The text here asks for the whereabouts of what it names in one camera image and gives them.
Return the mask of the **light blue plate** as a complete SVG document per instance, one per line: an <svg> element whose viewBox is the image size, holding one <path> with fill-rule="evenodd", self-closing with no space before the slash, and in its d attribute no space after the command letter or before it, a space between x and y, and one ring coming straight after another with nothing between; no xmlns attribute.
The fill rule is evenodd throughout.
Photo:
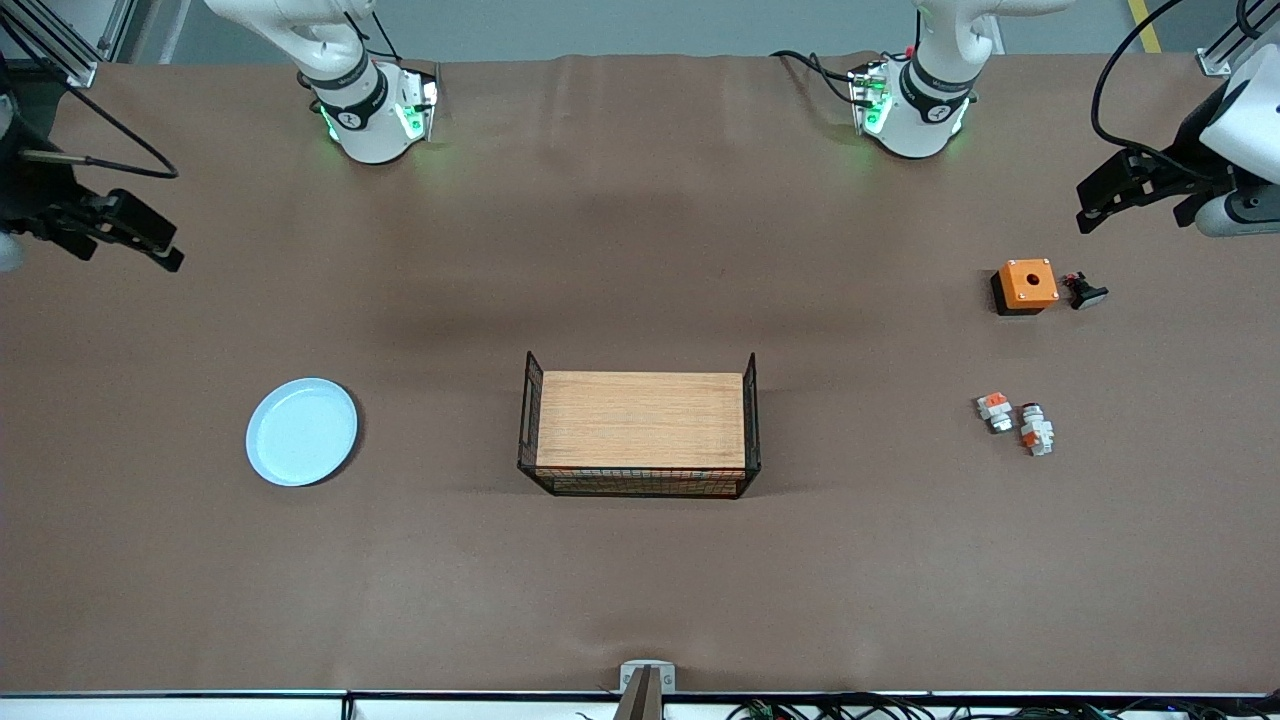
<svg viewBox="0 0 1280 720"><path fill-rule="evenodd" d="M250 466L280 487L324 482L355 452L360 414L355 398L333 380L307 377L268 393L244 433Z"/></svg>

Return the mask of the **white red-capped push button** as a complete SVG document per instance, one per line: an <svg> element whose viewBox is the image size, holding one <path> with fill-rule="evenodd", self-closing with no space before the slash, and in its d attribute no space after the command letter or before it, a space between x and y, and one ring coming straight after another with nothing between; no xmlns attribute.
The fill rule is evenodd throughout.
<svg viewBox="0 0 1280 720"><path fill-rule="evenodd" d="M1023 447L1033 457L1042 457L1053 452L1055 430L1053 423L1046 416L1039 404L1023 404L1020 406L1021 425L1019 436Z"/></svg>

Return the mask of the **wooden board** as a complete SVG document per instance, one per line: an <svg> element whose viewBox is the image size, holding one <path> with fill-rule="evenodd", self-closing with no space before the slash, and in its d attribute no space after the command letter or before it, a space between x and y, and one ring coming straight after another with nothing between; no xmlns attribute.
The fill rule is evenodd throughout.
<svg viewBox="0 0 1280 720"><path fill-rule="evenodd" d="M746 466L742 377L718 372L547 372L541 468Z"/></svg>

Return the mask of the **aluminium frame profile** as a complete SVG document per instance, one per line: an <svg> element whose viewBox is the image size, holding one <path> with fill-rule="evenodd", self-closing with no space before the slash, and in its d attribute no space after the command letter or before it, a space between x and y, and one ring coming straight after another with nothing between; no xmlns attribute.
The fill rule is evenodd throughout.
<svg viewBox="0 0 1280 720"><path fill-rule="evenodd" d="M1280 44L1280 0L1233 0L1231 24L1208 47L1196 50L1203 76L1228 78L1263 44Z"/></svg>
<svg viewBox="0 0 1280 720"><path fill-rule="evenodd" d="M93 0L93 9L102 26L95 47L105 61L115 61L120 56L138 3L140 0Z"/></svg>
<svg viewBox="0 0 1280 720"><path fill-rule="evenodd" d="M0 31L28 60L56 68L77 88L96 79L99 51L44 0L0 0Z"/></svg>

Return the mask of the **orange button enclosure box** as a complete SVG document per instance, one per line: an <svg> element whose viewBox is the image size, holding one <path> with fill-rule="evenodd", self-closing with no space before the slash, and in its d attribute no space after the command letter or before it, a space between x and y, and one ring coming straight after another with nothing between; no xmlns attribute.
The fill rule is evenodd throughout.
<svg viewBox="0 0 1280 720"><path fill-rule="evenodd" d="M1061 299L1047 258L1007 260L991 275L989 288L1001 316L1034 316Z"/></svg>

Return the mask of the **white table edge rail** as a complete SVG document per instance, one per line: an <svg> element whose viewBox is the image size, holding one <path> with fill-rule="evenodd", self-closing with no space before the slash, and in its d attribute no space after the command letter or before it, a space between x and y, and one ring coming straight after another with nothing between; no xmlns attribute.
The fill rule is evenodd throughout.
<svg viewBox="0 0 1280 720"><path fill-rule="evenodd" d="M0 693L0 720L612 720L620 691ZM1262 693L678 691L666 720L1280 720Z"/></svg>

